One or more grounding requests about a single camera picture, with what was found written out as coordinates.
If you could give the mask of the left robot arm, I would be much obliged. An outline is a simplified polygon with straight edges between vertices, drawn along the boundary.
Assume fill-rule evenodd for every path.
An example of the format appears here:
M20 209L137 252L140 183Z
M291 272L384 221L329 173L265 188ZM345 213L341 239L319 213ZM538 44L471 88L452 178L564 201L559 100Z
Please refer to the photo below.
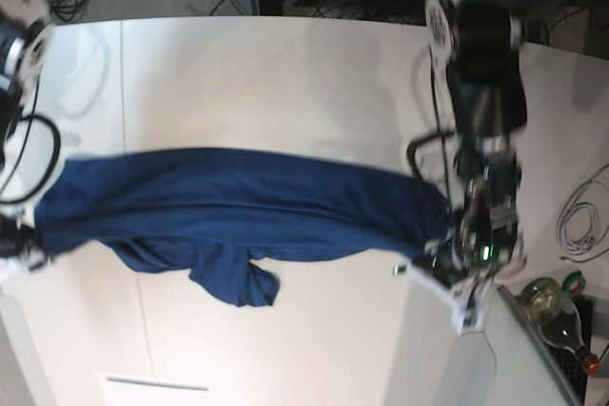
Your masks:
M451 168L463 202L422 193L441 217L440 236L414 260L413 278L444 301L455 329L477 328L495 277L526 262L517 193L521 167L513 135L527 123L520 51L528 22L559 0L426 0L431 72L443 81L453 125L413 139L406 158L432 142L458 143Z

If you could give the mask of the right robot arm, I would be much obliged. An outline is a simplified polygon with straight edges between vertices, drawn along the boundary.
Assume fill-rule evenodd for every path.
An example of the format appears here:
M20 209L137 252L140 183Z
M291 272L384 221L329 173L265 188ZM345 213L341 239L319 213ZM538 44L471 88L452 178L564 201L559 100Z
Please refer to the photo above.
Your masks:
M29 114L24 114L31 95L37 102L39 78L53 28L48 0L1 0L1 172L6 164L6 142L21 122L28 123L20 156L7 177L7 184L25 153L32 124L40 122L47 127L52 139L49 164L39 183L22 197L1 198L1 206L21 205L36 196L59 162L61 137L56 124L37 113L34 107ZM37 269L48 261L34 228L20 219L1 213L1 280L19 269Z

